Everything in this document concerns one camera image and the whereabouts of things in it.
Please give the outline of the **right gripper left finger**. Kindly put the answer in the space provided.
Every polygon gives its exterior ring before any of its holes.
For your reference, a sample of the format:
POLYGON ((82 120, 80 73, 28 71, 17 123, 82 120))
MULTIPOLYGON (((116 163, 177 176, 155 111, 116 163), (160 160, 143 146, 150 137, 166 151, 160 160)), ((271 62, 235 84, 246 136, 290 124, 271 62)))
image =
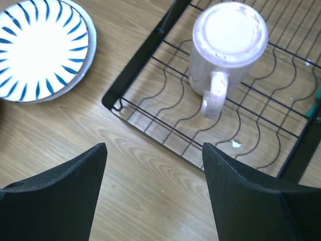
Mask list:
POLYGON ((1 240, 89 240, 107 160, 99 143, 1 189, 1 240))

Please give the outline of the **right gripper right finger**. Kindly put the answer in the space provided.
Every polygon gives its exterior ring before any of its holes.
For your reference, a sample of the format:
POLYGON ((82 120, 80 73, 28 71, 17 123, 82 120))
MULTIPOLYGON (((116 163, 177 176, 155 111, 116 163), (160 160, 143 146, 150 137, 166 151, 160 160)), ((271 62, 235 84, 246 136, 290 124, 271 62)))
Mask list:
POLYGON ((272 177, 210 143, 204 171, 219 240, 320 240, 320 189, 272 177))

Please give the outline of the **black wire dish rack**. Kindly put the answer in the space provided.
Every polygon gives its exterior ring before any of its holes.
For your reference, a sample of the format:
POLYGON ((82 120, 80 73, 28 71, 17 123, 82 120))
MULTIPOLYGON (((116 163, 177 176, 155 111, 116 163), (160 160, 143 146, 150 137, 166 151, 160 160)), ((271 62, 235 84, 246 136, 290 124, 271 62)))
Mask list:
POLYGON ((214 1, 173 1, 102 104, 199 170, 203 143, 259 171, 299 183, 320 152, 320 1, 248 1, 269 42, 213 119, 188 81, 192 27, 214 1))

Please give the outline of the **blue striped white plate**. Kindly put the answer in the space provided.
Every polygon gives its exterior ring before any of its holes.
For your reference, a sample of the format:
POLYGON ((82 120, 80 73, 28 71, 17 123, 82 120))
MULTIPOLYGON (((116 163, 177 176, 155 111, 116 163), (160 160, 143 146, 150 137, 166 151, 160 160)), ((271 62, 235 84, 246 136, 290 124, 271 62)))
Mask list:
POLYGON ((1 12, 1 99, 53 100, 92 65, 97 33, 73 1, 21 1, 1 12))

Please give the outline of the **pink ceramic mug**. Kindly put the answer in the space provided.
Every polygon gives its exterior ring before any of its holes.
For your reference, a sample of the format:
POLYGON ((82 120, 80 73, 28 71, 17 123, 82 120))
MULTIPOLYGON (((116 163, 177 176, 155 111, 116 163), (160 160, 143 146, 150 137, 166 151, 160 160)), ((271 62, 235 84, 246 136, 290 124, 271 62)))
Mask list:
POLYGON ((189 83, 202 96, 201 112, 215 118, 226 96, 262 56, 268 44, 265 20, 253 7, 223 2, 205 9, 192 32, 189 83))

